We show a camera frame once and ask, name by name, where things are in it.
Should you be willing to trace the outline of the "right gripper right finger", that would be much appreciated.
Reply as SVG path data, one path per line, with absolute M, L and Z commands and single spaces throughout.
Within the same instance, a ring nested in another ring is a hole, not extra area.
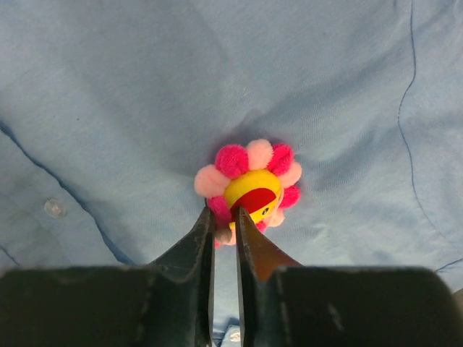
M 423 267 L 304 266 L 236 212 L 243 346 L 460 346 L 462 314 Z

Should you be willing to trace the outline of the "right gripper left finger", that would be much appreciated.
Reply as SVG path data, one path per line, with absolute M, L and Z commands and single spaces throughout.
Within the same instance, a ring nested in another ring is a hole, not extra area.
M 3 346 L 209 346 L 215 219 L 143 266 L 1 272 Z

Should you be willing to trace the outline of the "pink flower smiley brooch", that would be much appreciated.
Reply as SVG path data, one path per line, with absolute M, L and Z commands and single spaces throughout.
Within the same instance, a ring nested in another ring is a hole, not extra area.
M 213 164 L 194 179 L 197 195 L 205 199 L 217 222 L 215 247 L 236 244 L 236 212 L 244 208 L 260 232 L 280 226 L 284 211 L 300 197 L 297 182 L 302 167 L 286 143 L 253 140 L 243 147 L 225 145 Z

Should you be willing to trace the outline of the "light blue button shirt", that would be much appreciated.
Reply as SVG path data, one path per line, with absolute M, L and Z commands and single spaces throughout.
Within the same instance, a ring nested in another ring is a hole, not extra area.
M 460 1 L 1 3 L 1 272 L 155 261 L 259 139 L 302 167 L 261 232 L 295 261 L 462 289 Z M 209 346 L 243 346 L 215 224 Z

